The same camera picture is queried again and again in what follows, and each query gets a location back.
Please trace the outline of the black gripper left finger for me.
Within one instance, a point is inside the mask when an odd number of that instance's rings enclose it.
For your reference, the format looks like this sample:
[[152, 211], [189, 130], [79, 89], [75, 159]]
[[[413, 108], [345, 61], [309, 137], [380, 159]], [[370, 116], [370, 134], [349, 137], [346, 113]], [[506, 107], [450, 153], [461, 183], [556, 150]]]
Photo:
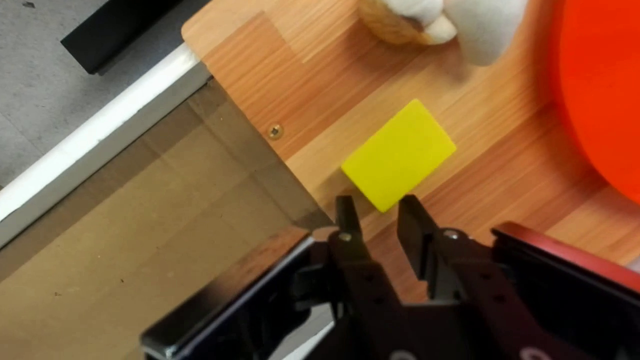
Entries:
[[309, 360], [391, 360], [401, 348], [401, 334], [395, 331], [401, 304], [363, 241], [350, 196], [336, 199], [336, 230], [311, 247], [290, 294], [297, 310], [329, 303], [335, 314], [335, 329]]

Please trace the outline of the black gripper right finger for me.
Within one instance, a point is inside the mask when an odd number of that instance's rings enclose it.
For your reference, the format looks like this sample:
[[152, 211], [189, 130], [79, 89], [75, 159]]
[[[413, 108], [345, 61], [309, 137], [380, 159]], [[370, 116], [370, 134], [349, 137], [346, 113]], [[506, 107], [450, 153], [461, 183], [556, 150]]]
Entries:
[[399, 241], [431, 307], [457, 310], [484, 360], [524, 360], [535, 345], [535, 319], [487, 247], [457, 229], [440, 229], [417, 196], [399, 207]]

